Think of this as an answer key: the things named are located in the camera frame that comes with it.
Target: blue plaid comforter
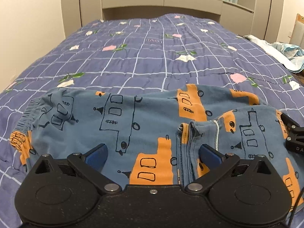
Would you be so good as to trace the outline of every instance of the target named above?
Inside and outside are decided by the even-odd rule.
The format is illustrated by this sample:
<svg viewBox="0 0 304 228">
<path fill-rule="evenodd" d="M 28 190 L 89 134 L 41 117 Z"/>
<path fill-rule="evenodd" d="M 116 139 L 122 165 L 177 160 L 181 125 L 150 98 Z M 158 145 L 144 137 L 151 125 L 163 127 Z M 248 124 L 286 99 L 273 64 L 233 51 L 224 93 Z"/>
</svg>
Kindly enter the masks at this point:
<svg viewBox="0 0 304 228">
<path fill-rule="evenodd" d="M 58 85 L 137 95 L 190 83 L 255 93 L 304 126 L 304 88 L 259 46 L 217 22 L 182 14 L 93 21 L 0 94 L 0 228 L 21 223 L 14 195 L 26 173 L 9 138 L 31 99 Z M 303 217 L 300 211 L 295 227 Z"/>
</svg>

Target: cable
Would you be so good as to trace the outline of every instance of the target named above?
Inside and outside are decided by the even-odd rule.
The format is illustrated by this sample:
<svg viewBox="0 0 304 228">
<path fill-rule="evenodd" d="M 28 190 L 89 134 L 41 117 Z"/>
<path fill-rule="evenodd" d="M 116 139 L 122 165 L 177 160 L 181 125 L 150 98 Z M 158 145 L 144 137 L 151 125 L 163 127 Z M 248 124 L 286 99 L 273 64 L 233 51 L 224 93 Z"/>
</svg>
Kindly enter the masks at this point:
<svg viewBox="0 0 304 228">
<path fill-rule="evenodd" d="M 292 222 L 292 219 L 295 215 L 295 210 L 297 209 L 297 206 L 299 204 L 300 198 L 302 197 L 303 193 L 304 193 L 304 187 L 302 188 L 300 194 L 297 197 L 297 200 L 295 201 L 295 204 L 293 206 L 293 209 L 291 211 L 290 218 L 289 218 L 289 221 L 288 221 L 288 227 L 291 227 L 291 222 Z"/>
</svg>

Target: blue gripper pad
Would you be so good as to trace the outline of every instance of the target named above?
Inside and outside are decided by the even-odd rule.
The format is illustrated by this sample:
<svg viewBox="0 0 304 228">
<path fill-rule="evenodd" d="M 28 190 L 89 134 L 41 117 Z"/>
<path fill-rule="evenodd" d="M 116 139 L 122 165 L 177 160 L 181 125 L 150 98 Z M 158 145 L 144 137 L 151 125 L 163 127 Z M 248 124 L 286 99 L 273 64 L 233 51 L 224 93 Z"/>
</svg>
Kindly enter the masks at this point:
<svg viewBox="0 0 304 228">
<path fill-rule="evenodd" d="M 101 172 L 108 158 L 108 148 L 104 143 L 99 144 L 81 156 L 81 159 L 93 169 Z"/>
<path fill-rule="evenodd" d="M 203 162 L 210 170 L 218 167 L 222 163 L 224 155 L 213 149 L 207 144 L 202 144 L 199 149 L 199 159 Z"/>
</svg>

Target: beige wall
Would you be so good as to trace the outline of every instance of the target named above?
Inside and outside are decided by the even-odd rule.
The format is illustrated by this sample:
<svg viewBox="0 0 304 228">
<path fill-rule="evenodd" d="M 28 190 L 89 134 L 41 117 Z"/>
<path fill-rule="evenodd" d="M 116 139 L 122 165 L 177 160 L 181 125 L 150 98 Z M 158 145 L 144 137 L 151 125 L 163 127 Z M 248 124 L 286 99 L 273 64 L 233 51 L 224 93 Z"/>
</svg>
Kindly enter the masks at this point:
<svg viewBox="0 0 304 228">
<path fill-rule="evenodd" d="M 65 39 L 60 0 L 0 0 L 0 91 Z"/>
<path fill-rule="evenodd" d="M 297 13 L 304 16 L 304 0 L 284 0 L 283 14 L 277 41 L 289 43 Z"/>
</svg>

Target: headboard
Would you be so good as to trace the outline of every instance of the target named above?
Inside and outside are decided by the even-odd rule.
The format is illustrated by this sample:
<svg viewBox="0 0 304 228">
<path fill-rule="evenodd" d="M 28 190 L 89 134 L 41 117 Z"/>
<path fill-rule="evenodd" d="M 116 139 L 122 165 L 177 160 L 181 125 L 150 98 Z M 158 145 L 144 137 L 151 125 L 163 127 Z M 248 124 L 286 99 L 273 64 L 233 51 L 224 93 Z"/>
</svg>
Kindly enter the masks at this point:
<svg viewBox="0 0 304 228">
<path fill-rule="evenodd" d="M 284 0 L 61 0 L 63 24 L 68 36 L 96 20 L 154 18 L 183 13 L 219 22 L 239 34 L 253 34 L 275 42 Z"/>
</svg>

